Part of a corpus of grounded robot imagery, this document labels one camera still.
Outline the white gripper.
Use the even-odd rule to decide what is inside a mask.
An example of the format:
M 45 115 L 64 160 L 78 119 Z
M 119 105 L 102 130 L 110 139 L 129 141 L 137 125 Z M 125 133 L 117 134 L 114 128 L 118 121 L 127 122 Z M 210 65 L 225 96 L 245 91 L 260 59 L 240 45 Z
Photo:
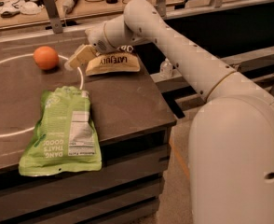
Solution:
M 106 23 L 102 22 L 85 31 L 89 45 L 82 44 L 75 53 L 66 61 L 64 67 L 72 71 L 77 67 L 87 64 L 96 57 L 97 51 L 100 53 L 110 53 L 111 45 L 106 33 Z

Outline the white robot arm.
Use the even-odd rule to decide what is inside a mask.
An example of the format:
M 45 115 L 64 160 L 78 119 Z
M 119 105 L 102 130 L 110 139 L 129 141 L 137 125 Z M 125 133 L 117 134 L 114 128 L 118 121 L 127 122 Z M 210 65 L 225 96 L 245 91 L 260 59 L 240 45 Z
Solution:
M 274 97 L 168 26 L 145 0 L 88 33 L 94 51 L 154 43 L 204 100 L 189 131 L 194 224 L 274 224 Z

